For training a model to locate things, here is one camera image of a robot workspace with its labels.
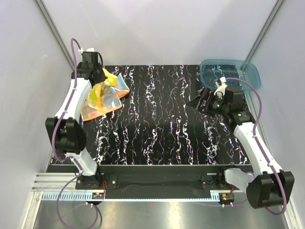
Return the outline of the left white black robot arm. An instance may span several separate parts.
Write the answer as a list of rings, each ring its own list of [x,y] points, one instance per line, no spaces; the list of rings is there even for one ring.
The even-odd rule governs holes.
[[[93,86],[104,79],[102,57],[89,48],[81,53],[82,61],[71,74],[71,83],[66,98],[54,117],[45,121],[45,126],[58,161],[70,160],[86,176],[86,183],[99,188],[103,177],[97,174],[97,163],[86,149],[86,135],[79,124],[81,110]]]

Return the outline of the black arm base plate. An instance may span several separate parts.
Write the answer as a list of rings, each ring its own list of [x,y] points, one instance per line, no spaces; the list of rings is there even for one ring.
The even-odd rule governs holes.
[[[229,190],[218,186],[215,179],[221,170],[239,168],[252,172],[251,165],[102,165],[101,180],[106,186],[76,182],[77,189],[105,190],[106,199],[197,201],[210,198],[212,190]]]

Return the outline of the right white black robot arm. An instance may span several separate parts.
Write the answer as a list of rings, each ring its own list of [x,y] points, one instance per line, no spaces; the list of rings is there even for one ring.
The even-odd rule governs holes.
[[[285,212],[295,178],[292,172],[283,171],[261,142],[257,120],[244,109],[243,97],[241,87],[220,86],[216,91],[203,88],[187,106],[210,117],[222,115],[250,160],[253,176],[239,168],[223,169],[216,177],[218,187],[227,189],[233,185],[238,188],[246,194],[254,209],[282,206]]]

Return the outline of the yellow crocodile towel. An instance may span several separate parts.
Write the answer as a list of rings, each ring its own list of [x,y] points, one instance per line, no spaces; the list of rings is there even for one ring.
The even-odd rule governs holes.
[[[117,76],[108,72],[105,68],[102,69],[105,75],[105,80],[96,84],[86,98],[86,103],[90,108],[102,110],[107,106],[109,90],[116,85]]]

